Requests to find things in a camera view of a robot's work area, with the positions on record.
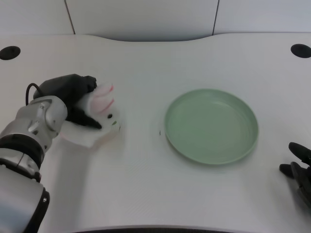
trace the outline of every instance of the white desk surface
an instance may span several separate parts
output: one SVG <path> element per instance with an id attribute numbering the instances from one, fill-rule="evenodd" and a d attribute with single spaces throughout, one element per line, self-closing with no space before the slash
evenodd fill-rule
<path id="1" fill-rule="evenodd" d="M 24 105 L 29 83 L 71 73 L 111 81 L 123 111 L 119 135 L 98 150 L 54 140 L 41 167 L 51 202 L 40 232 L 151 224 L 309 233 L 311 213 L 295 182 L 278 170 L 299 161 L 288 143 L 311 148 L 311 58 L 291 53 L 299 43 L 311 46 L 311 34 L 223 34 L 188 42 L 0 37 L 1 49 L 21 48 L 16 59 L 0 60 L 0 128 Z M 171 148 L 165 111 L 197 88 L 224 90 L 249 104 L 259 123 L 252 155 L 206 166 Z"/>

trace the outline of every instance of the light green ceramic plate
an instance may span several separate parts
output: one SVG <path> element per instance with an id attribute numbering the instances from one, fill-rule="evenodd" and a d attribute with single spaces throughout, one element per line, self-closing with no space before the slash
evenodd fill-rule
<path id="1" fill-rule="evenodd" d="M 227 164 L 255 147 L 258 124 L 239 98 L 219 90 L 201 89 L 177 98 L 165 116 L 170 143 L 184 156 L 204 164 Z"/>

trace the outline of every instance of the pink stripe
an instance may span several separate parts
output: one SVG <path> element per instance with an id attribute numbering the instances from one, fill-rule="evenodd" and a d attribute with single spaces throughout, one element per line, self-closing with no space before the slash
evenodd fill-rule
<path id="1" fill-rule="evenodd" d="M 112 103 L 113 103 L 114 101 L 115 101 L 115 100 L 112 99 L 112 101 L 107 105 L 107 107 L 105 107 L 103 110 L 101 110 L 101 111 L 99 112 L 99 114 L 100 114 L 100 113 L 103 113 L 104 111 L 106 111 L 106 110 L 112 105 Z"/>

